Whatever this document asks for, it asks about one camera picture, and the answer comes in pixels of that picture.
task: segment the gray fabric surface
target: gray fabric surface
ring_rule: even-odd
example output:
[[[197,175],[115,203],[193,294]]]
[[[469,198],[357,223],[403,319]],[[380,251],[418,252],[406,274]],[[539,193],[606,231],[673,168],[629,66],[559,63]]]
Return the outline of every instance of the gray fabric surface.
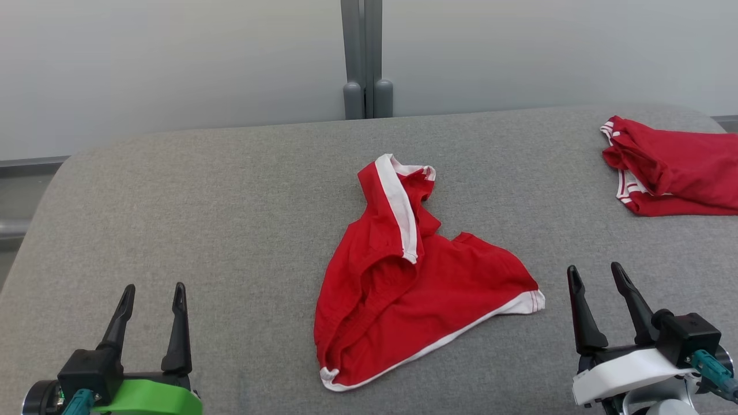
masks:
[[[722,131],[688,109],[590,106],[180,131],[78,154],[49,186],[0,294],[2,412],[97,344],[129,283],[127,371],[159,367],[174,284],[187,284],[192,378],[207,414],[599,413],[576,408],[570,392],[569,264],[611,344],[634,335],[610,276],[616,260],[652,307],[699,312],[738,354],[738,218],[633,216],[601,158],[598,128],[614,114]],[[547,308],[492,318],[336,394],[318,377],[315,302],[365,206],[356,172],[385,152],[435,167],[426,206],[440,232],[518,255]],[[699,403],[704,414],[738,414],[717,397]]]

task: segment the white panel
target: white panel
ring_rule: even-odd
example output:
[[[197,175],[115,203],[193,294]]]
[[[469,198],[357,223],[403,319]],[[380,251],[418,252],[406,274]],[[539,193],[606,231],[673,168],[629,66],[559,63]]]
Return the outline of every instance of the white panel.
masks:
[[[649,101],[738,114],[735,0],[385,0],[395,116]]]
[[[0,160],[343,118],[338,0],[0,0]]]

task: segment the folded red cloth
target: folded red cloth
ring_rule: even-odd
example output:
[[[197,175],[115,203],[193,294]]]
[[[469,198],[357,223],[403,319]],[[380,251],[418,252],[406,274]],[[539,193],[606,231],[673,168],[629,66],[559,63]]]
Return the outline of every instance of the folded red cloth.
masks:
[[[617,198],[642,216],[738,215],[738,134],[656,130],[612,117],[605,162]]]
[[[366,211],[328,264],[315,312],[326,388],[358,388],[494,315],[544,308],[515,255],[468,233],[451,241],[436,233],[441,223],[422,205],[433,167],[385,154],[359,181]]]

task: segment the metal pipe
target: metal pipe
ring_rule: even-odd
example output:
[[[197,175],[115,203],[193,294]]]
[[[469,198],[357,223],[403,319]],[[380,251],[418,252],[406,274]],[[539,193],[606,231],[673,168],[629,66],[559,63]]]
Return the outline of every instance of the metal pipe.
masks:
[[[31,219],[0,219],[0,238],[22,238],[30,225]]]

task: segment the gray floor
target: gray floor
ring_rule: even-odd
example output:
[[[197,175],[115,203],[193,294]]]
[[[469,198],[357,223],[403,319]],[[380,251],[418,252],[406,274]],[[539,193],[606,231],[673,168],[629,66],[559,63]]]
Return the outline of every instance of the gray floor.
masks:
[[[738,132],[738,116],[715,117],[715,120],[726,131]],[[33,217],[52,177],[53,174],[42,174],[0,178],[0,219]],[[17,244],[0,244],[0,287],[13,265],[16,252]]]

